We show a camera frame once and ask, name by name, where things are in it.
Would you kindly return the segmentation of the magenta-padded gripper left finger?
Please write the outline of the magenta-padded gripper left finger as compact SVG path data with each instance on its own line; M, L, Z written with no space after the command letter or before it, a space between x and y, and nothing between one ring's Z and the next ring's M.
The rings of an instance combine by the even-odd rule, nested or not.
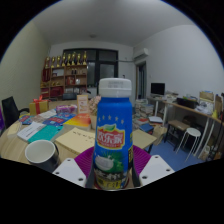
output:
M92 188L94 185L93 152L91 147L76 158L65 159L53 172L67 181L84 188Z

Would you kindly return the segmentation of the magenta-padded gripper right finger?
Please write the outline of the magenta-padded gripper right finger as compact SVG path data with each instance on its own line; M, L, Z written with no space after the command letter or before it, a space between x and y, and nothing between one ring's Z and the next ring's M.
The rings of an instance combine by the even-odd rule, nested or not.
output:
M135 187L142 187L157 181L174 170L159 156L151 156L143 149L133 147L132 181Z

